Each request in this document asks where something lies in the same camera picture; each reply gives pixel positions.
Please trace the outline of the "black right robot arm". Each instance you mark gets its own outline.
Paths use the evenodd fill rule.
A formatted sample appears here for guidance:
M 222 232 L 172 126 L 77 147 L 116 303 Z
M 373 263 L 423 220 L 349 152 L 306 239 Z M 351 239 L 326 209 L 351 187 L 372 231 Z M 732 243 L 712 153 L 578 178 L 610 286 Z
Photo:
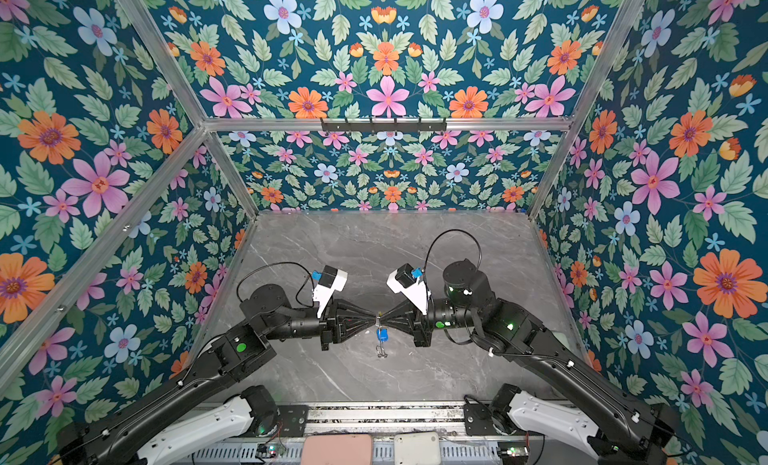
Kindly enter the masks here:
M 409 264 L 391 272 L 389 289 L 405 300 L 381 322 L 411 335 L 419 347 L 433 330 L 469 328 L 469 340 L 547 382 L 568 400 L 559 405 L 515 388 L 503 414 L 515 428 L 567 444 L 600 464 L 664 464 L 680 415 L 668 405 L 650 405 L 601 376 L 569 350 L 523 306 L 498 297 L 487 275 L 470 260 L 443 271 L 445 296 L 433 297 L 426 274 Z

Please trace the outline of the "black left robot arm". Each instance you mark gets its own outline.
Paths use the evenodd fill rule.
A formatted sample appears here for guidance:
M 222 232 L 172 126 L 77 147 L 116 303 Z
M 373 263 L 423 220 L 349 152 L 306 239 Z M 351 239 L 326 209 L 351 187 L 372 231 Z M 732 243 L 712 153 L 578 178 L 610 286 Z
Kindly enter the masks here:
M 241 302 L 244 320 L 215 336 L 179 376 L 137 402 L 90 424 L 71 423 L 57 436 L 54 464 L 147 464 L 139 450 L 185 412 L 241 382 L 276 356 L 268 340 L 320 337 L 340 343 L 371 326 L 374 315 L 344 300 L 327 316 L 294 309 L 282 287 L 267 284 Z

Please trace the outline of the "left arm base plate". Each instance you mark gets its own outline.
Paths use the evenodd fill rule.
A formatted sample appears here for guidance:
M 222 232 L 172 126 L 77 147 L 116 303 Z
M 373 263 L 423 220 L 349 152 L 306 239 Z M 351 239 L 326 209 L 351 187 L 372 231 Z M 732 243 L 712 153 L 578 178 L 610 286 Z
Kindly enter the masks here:
M 270 439 L 299 438 L 304 435 L 310 407 L 307 405 L 278 405 L 272 427 L 267 429 L 264 437 Z

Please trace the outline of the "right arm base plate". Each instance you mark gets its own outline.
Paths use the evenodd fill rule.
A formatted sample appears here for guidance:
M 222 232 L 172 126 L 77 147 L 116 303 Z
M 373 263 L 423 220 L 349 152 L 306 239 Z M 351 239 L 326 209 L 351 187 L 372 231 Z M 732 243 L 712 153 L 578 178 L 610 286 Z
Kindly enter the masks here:
M 464 428 L 468 436 L 512 436 L 520 429 L 500 410 L 478 402 L 463 405 Z

